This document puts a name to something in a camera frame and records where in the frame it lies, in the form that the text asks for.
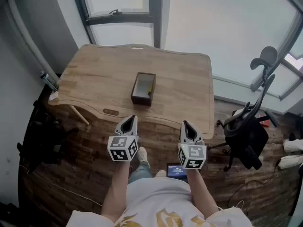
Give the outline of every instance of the window handle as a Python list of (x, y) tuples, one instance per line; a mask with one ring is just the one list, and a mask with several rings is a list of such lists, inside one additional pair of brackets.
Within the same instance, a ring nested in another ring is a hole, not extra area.
[(118, 14), (122, 14), (122, 12), (119, 12), (119, 10), (115, 9), (113, 11), (110, 11), (108, 14), (113, 14), (113, 15), (118, 15)]

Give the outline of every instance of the jeans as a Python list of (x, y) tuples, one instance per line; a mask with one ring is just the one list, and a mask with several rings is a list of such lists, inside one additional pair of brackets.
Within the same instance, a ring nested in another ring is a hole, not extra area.
[(152, 177), (150, 166), (147, 162), (142, 162), (138, 166), (138, 168), (131, 174), (128, 179), (128, 184), (133, 183), (141, 178), (149, 178)]

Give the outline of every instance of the wooden table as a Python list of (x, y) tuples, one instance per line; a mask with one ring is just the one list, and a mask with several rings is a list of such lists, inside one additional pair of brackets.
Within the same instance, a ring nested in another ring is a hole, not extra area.
[[(137, 72), (156, 74), (151, 107), (134, 105), (130, 95)], [(210, 58), (198, 53), (160, 50), (138, 44), (82, 46), (59, 81), (51, 105), (81, 107), (99, 119), (120, 122), (135, 114), (142, 122), (179, 129), (195, 124), (205, 139), (214, 134), (214, 92)]]

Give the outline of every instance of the phone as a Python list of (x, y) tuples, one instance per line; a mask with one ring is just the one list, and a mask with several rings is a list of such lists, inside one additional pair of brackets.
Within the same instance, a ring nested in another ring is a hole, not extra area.
[(167, 163), (166, 176), (179, 180), (187, 180), (185, 169), (179, 163)]

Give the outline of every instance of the chair armrest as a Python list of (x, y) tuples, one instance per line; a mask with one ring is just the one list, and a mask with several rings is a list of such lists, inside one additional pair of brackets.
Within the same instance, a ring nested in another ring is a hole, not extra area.
[(273, 125), (275, 127), (278, 127), (278, 121), (277, 121), (276, 117), (273, 115), (273, 113), (269, 109), (266, 109), (264, 111), (264, 113), (266, 114), (268, 119), (273, 123)]

